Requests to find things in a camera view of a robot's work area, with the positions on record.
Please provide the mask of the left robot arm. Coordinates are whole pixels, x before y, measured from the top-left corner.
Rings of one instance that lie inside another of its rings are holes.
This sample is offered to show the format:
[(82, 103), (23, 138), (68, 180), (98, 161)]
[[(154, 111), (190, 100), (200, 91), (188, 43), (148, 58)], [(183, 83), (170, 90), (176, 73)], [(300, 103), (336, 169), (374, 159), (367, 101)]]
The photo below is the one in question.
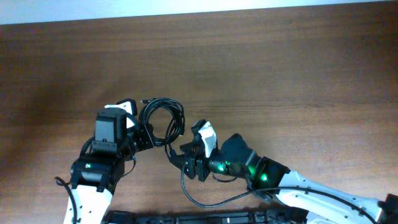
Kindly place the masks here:
[(71, 166), (64, 224), (101, 223), (117, 183), (125, 176), (125, 162), (155, 146), (153, 126), (138, 123), (122, 108), (97, 112), (93, 137), (84, 143)]

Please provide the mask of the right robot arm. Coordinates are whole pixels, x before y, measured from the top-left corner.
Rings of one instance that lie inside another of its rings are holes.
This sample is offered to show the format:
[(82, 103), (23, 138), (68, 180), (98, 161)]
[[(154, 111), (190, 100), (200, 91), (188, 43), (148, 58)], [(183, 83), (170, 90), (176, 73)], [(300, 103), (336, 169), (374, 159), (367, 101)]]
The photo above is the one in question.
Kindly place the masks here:
[(181, 171), (181, 178), (203, 182), (210, 173), (243, 179), (247, 194), (269, 203), (299, 208), (306, 212), (306, 223), (397, 223), (397, 196), (385, 200), (359, 197), (312, 181), (268, 157), (258, 156), (240, 134), (222, 146), (214, 137), (193, 141), (180, 147), (181, 154), (169, 152), (169, 161)]

